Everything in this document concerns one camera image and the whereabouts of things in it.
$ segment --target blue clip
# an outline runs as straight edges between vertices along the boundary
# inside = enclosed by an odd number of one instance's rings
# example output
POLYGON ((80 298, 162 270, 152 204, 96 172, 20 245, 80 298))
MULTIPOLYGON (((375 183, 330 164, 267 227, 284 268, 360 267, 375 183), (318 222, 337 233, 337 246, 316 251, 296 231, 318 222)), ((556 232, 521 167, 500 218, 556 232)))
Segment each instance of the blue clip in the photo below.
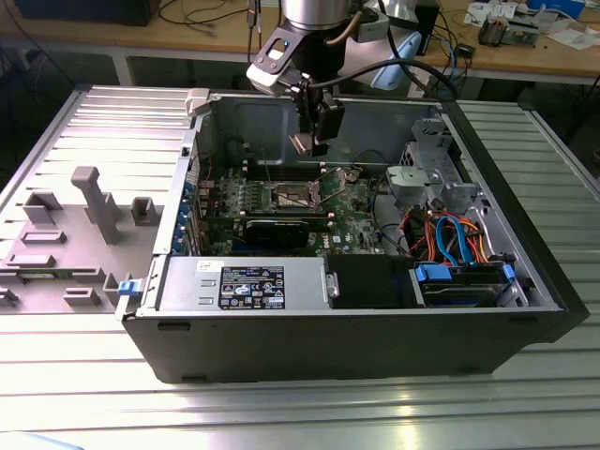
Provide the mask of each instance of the blue clip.
POLYGON ((191 183, 189 183, 189 181, 186 181, 184 183, 184 193, 186 195, 194 193, 194 185, 192 185, 191 183))
POLYGON ((116 291, 119 295, 141 295, 143 293, 143 278, 121 281, 116 291))
POLYGON ((173 239, 171 241, 171 249, 175 250, 176 252, 180 252, 183 251, 184 246, 181 244, 181 242, 179 242, 178 239, 173 239))
POLYGON ((513 267, 510 264, 503 265, 502 270, 504 271, 504 274, 506 275, 506 278, 509 281, 513 281, 517 277, 515 275, 515 270, 513 269, 513 267))
POLYGON ((428 274, 425 271, 424 265, 419 265, 416 269, 414 269, 414 273, 416 274, 416 280, 418 282, 425 281, 428 279, 428 274))
POLYGON ((450 268, 442 264, 421 264, 415 271, 417 281, 451 281, 450 268))

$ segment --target blue latch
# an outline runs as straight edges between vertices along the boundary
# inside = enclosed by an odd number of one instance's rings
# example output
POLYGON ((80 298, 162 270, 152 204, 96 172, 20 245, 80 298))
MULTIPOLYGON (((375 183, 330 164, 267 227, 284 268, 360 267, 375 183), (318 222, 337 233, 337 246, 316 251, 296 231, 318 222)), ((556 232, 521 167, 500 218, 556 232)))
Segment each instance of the blue latch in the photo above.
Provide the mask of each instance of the blue latch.
POLYGON ((512 281, 517 277, 515 275, 515 270, 513 269, 513 267, 510 264, 503 265, 502 270, 504 271, 504 274, 506 275, 506 278, 509 281, 512 281))
POLYGON ((127 279, 119 283, 117 292, 119 295, 142 295, 144 278, 127 279))
POLYGON ((421 264, 415 270, 417 281, 451 281, 450 268, 442 264, 421 264))

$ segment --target blue cable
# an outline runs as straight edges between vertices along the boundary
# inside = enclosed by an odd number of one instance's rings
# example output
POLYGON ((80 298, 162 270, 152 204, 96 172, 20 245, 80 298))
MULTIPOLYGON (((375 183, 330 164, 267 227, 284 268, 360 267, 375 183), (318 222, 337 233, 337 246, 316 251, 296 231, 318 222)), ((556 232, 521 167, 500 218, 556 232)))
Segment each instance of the blue cable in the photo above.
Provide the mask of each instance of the blue cable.
POLYGON ((436 242, 441 254, 443 256, 445 256, 452 265, 454 265, 454 266, 458 265, 457 260, 455 260, 454 257, 450 253, 448 253, 446 251, 445 247, 443 246, 442 230, 443 230, 443 223, 446 220, 451 220, 457 229, 458 247, 460 248, 460 255, 462 256, 462 260, 465 263, 472 263, 473 256, 472 256, 471 252, 469 251, 469 248, 467 247, 467 239, 465 237, 465 232, 462 229, 462 227, 460 226, 460 223, 458 222, 458 220, 454 217, 444 216, 444 217, 440 218, 440 220, 438 220, 438 224, 435 226, 435 242, 436 242))
POLYGON ((450 61, 452 63, 452 69, 450 70, 450 75, 448 78, 450 78, 450 80, 452 81, 452 75, 454 74, 454 71, 457 68, 457 56, 454 53, 452 44, 450 42, 448 42, 448 39, 441 38, 440 41, 446 45, 446 47, 448 48, 448 51, 450 52, 450 61))

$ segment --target wire bundle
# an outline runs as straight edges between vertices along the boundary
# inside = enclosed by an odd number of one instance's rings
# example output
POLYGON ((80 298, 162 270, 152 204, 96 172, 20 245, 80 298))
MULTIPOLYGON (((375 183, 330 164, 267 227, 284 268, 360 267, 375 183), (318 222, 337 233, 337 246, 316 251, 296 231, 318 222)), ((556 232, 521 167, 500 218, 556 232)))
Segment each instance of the wire bundle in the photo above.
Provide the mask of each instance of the wire bundle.
MULTIPOLYGON (((400 229, 403 233, 406 234, 406 225, 414 214, 414 210, 409 211, 402 220, 400 229)), ((452 255, 452 250, 458 244, 460 258, 464 263, 489 263, 485 252, 483 230, 470 220, 442 211, 434 211, 431 215, 424 211, 422 219, 423 237, 409 248, 409 255, 420 261, 457 266, 458 259, 452 255), (444 230, 456 233, 447 246, 443 242, 444 230), (416 255, 416 250, 423 244, 427 244, 427 249, 421 255, 416 255)))

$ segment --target metal bracket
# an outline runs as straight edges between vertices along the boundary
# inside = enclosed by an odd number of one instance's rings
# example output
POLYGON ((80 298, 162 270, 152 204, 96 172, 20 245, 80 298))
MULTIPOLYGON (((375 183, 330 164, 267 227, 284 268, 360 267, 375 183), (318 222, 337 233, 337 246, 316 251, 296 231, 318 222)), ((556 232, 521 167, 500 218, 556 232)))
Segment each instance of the metal bracket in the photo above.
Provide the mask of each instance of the metal bracket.
POLYGON ((186 113, 188 117, 195 117, 203 112, 203 107, 210 103, 210 90, 195 88, 190 89, 186 97, 186 113))
POLYGON ((334 272, 325 276, 325 288, 327 289, 327 296, 329 298, 339 297, 338 274, 334 272))
POLYGON ((262 46, 254 58, 254 66, 270 75, 276 75, 288 66, 293 53, 307 35, 301 30, 290 31, 285 26, 284 24, 283 27, 278 27, 273 32, 269 40, 266 41, 266 44, 262 46), (279 55, 279 58, 275 59, 269 56, 269 54, 279 40, 285 43, 285 50, 282 53, 278 52, 277 55, 279 55))

